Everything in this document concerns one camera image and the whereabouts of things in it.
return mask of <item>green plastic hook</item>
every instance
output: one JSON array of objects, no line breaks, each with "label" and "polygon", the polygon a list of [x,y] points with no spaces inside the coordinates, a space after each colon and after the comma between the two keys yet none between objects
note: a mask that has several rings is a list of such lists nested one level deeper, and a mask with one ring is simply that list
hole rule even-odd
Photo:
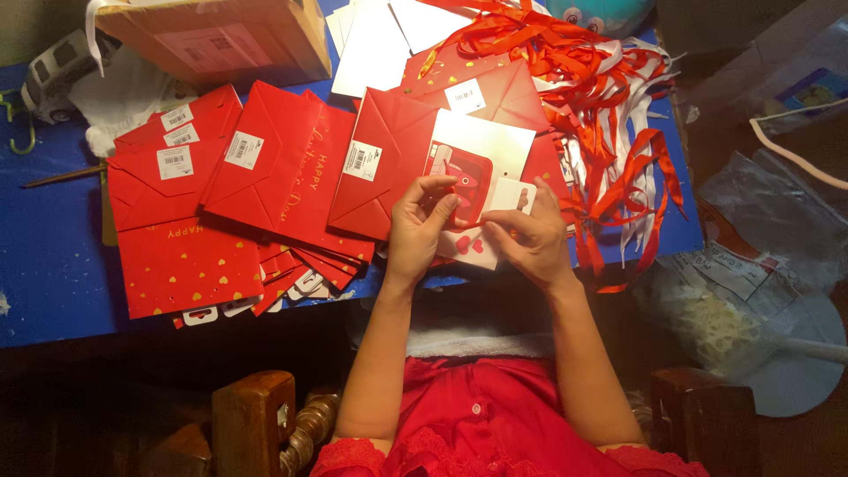
[{"label": "green plastic hook", "polygon": [[[3,101],[3,95],[9,94],[9,93],[15,93],[16,91],[18,91],[18,90],[7,89],[7,90],[4,90],[4,91],[0,91],[0,106],[6,107],[6,122],[9,122],[9,123],[12,122],[12,118],[14,117],[15,114],[18,113],[18,111],[14,110],[14,106],[11,103],[9,103],[8,101]],[[30,114],[30,112],[27,111],[26,115],[30,119],[30,145],[27,146],[25,149],[18,149],[17,146],[14,145],[14,139],[9,139],[8,146],[9,146],[10,149],[12,149],[12,152],[14,152],[15,154],[20,154],[20,155],[29,154],[30,152],[32,152],[33,148],[36,147],[36,129],[32,125],[32,114]]]}]

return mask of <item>hand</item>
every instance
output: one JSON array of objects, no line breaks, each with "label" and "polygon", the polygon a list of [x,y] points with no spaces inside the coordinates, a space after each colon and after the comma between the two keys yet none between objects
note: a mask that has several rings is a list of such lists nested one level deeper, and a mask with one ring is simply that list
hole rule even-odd
[{"label": "hand", "polygon": [[[387,281],[411,287],[424,276],[436,255],[438,234],[460,203],[459,197],[446,189],[454,184],[456,177],[452,176],[418,177],[394,205]],[[461,224],[448,225],[461,227]]]},{"label": "hand", "polygon": [[[568,255],[567,227],[559,200],[541,178],[536,177],[533,183],[537,192],[529,216],[519,210],[490,210],[482,217],[486,222],[483,232],[500,244],[507,260],[545,293],[579,287]],[[507,232],[512,228],[523,235],[521,244]]]}]

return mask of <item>blue tabletop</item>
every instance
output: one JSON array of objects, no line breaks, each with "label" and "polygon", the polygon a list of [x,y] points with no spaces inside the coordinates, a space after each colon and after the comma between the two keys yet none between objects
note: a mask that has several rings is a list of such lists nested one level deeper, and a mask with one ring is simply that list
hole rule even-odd
[{"label": "blue tabletop", "polygon": [[[325,14],[347,4],[348,0],[320,0]],[[656,41],[651,31],[642,35]],[[333,70],[338,55],[330,46]],[[26,65],[0,69],[0,90],[18,88]],[[332,80],[287,87],[293,93],[310,89],[329,104],[350,108],[349,98],[330,95]],[[668,99],[654,101],[650,111],[668,120],[649,119],[651,127],[666,134],[672,162],[678,171],[689,221],[670,207],[661,230],[659,255],[703,248],[700,225],[672,106]],[[36,122],[36,147],[30,154],[14,154],[10,137],[20,146],[29,142],[25,115],[17,115],[11,125],[0,118],[0,347],[28,345],[126,331],[157,323],[167,317],[129,321],[121,277],[120,258],[115,247],[101,242],[100,181],[96,176],[56,183],[33,189],[20,185],[42,177],[74,171],[98,163],[85,141],[87,123],[76,114],[65,123],[50,126]],[[657,189],[661,172],[657,171]],[[620,229],[606,230],[601,237],[605,261],[620,261]],[[627,259],[639,255],[632,242]],[[492,272],[463,264],[443,267],[429,273],[421,286],[432,288],[486,279]],[[343,293],[344,299],[374,296],[382,281],[382,269],[372,265],[367,274],[354,280]],[[325,300],[303,300],[289,306],[310,306]]]}]

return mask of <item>heart sticker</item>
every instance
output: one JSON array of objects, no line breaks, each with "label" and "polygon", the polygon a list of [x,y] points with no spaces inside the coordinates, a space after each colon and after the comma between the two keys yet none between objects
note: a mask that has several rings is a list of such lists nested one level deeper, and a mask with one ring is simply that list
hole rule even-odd
[{"label": "heart sticker", "polygon": [[468,245],[471,243],[471,237],[467,235],[463,235],[456,241],[456,250],[460,252],[460,255],[465,255],[468,253]]}]

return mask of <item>googly eye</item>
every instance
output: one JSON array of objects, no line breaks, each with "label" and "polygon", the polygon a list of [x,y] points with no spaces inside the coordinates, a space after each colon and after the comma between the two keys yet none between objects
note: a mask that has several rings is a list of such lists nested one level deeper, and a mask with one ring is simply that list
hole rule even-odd
[{"label": "googly eye", "polygon": [[562,13],[562,19],[573,25],[576,25],[577,21],[582,17],[583,12],[581,12],[580,8],[577,7],[566,8],[566,11]]},{"label": "googly eye", "polygon": [[592,17],[589,19],[589,24],[586,25],[586,30],[589,30],[593,33],[603,33],[604,21],[598,17]]}]

